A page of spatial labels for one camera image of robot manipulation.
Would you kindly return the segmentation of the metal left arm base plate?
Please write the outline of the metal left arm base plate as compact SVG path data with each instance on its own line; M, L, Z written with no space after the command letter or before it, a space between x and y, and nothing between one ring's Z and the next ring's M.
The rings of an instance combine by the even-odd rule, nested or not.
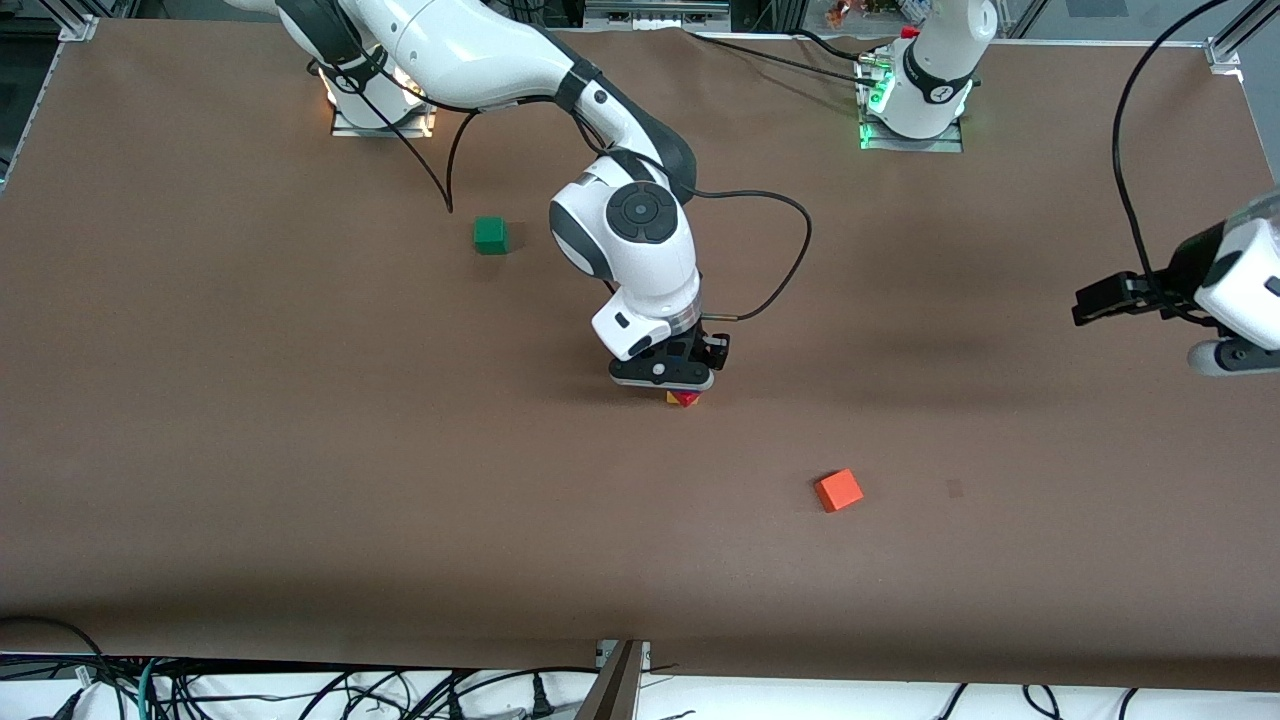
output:
M910 82L900 79L893 50L884 45L860 53L854 61L859 138L863 150L905 152L961 152L960 117L972 86L957 100L929 105Z

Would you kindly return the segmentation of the brown paper table cover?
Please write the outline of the brown paper table cover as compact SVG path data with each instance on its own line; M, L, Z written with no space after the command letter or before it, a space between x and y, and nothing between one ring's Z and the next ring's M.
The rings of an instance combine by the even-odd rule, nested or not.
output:
M997 46L959 155L873 152L833 81L677 29L567 33L804 204L792 284L701 402L616 386L547 225L591 160L477 118L456 210L337 138L266 23L63 53L0 196L0 615L110 653L1280 689L1280 375L1076 328L1134 265L1110 117L1137 47ZM483 256L476 217L511 252ZM850 468L865 498L824 512Z

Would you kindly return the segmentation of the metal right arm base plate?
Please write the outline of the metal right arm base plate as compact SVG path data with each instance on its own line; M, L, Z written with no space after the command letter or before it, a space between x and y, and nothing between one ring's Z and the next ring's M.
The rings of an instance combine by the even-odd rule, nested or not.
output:
M380 70L369 65L351 67L365 78L357 90L348 74L321 69L326 99L333 108L332 135L335 137L426 138L433 133L436 109L422 100L421 88L393 60Z

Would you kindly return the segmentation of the orange wooden block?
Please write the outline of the orange wooden block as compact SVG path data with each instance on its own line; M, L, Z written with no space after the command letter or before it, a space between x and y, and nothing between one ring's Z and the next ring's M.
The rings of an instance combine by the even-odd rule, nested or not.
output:
M817 479L813 489L823 511L828 514L849 509L865 498L865 492L850 468Z

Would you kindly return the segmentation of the aluminium frame profile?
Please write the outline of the aluminium frame profile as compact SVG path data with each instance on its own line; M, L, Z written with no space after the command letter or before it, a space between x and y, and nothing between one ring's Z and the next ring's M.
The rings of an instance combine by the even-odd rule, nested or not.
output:
M1204 53L1215 74L1240 67L1239 51L1260 31L1280 17L1280 0L1249 0L1216 35L1206 40Z

